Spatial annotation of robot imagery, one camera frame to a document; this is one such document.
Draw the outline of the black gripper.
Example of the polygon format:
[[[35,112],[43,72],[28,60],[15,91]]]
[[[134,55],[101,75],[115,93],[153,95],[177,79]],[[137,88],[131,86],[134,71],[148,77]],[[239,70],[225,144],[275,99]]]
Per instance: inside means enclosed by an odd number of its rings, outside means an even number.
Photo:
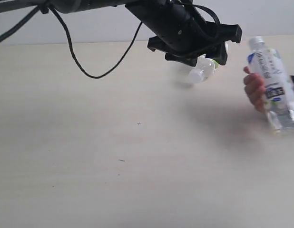
[[[228,54],[225,48],[227,41],[240,43],[242,29],[239,25],[220,25],[220,33],[214,41],[207,41],[200,35],[191,38],[189,35],[174,36],[174,40],[169,42],[166,38],[158,36],[149,39],[147,48],[151,51],[161,51],[165,53],[165,60],[174,61],[194,67],[198,57],[206,55],[207,58],[215,60],[219,65],[226,65]]]

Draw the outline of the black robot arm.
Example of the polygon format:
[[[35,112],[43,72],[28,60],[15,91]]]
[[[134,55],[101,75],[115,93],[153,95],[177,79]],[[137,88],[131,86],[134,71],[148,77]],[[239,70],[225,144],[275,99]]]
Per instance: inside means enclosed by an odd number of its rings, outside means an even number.
[[[232,3],[231,0],[195,0],[198,5],[211,8],[223,24],[241,25],[240,14],[232,12],[224,6]],[[25,17],[34,7],[18,9],[6,13],[0,13],[0,35],[14,26]],[[85,12],[60,14],[66,22],[73,44],[75,43],[100,43],[131,41],[139,20],[133,16],[124,6],[93,9]],[[145,25],[141,27],[136,41],[145,41],[154,36]],[[52,12],[42,14],[40,11],[15,35],[1,43],[0,61],[5,56],[3,45],[43,45],[66,44],[67,39],[62,26]]]

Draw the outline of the person's open hand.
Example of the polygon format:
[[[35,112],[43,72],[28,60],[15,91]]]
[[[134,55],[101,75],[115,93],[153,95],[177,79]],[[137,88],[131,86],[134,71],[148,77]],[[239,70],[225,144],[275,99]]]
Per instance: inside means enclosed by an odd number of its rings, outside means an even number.
[[[251,73],[247,66],[244,67],[244,72],[246,73],[243,79],[245,94],[256,111],[265,114],[262,99],[265,93],[264,79],[257,73]]]

